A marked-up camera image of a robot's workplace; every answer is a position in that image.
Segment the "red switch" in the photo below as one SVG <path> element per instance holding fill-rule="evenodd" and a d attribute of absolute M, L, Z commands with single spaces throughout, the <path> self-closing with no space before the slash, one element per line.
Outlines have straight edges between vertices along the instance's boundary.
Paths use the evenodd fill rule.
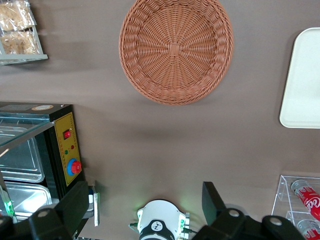
<path fill-rule="evenodd" d="M 81 172 L 81 162 L 79 162 L 79 161 L 73 162 L 72 165 L 71 165 L 71 172 L 73 174 L 80 173 Z"/>
<path fill-rule="evenodd" d="M 66 139 L 68 139 L 68 138 L 70 138 L 71 137 L 71 132 L 70 132 L 70 130 L 67 130 L 67 131 L 65 131 L 64 133 L 63 133 L 63 138 L 66 140 Z"/>

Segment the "soda can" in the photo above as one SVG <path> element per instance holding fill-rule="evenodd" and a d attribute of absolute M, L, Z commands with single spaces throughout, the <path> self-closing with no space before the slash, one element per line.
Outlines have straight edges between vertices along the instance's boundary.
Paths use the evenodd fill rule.
<path fill-rule="evenodd" d="M 320 240 L 320 227 L 319 225 L 311 220 L 305 219 L 298 222 L 296 228 L 307 240 Z"/>
<path fill-rule="evenodd" d="M 312 186 L 306 180 L 300 179 L 292 183 L 291 189 L 311 215 L 320 221 L 320 195 Z"/>

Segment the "white tray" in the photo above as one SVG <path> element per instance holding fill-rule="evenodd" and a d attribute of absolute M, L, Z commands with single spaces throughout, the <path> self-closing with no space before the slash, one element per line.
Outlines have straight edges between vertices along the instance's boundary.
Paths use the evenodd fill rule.
<path fill-rule="evenodd" d="M 320 27 L 296 38 L 280 122 L 287 128 L 320 129 Z"/>

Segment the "white robot part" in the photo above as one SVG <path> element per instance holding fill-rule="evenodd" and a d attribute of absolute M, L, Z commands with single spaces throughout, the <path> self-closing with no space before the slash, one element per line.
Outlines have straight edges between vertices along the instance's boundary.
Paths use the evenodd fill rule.
<path fill-rule="evenodd" d="M 137 212 L 139 240 L 177 240 L 186 215 L 166 200 L 153 200 Z"/>

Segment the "label sticker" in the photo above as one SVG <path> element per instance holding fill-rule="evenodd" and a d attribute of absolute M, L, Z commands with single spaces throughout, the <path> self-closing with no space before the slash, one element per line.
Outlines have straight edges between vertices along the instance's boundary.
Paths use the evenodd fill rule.
<path fill-rule="evenodd" d="M 155 221 L 154 223 L 152 223 L 151 228 L 153 231 L 159 232 L 162 230 L 163 226 L 161 222 Z"/>
<path fill-rule="evenodd" d="M 35 106 L 32 108 L 33 111 L 43 111 L 43 110 L 48 110 L 52 109 L 54 106 L 53 105 L 40 105 L 40 106 Z"/>

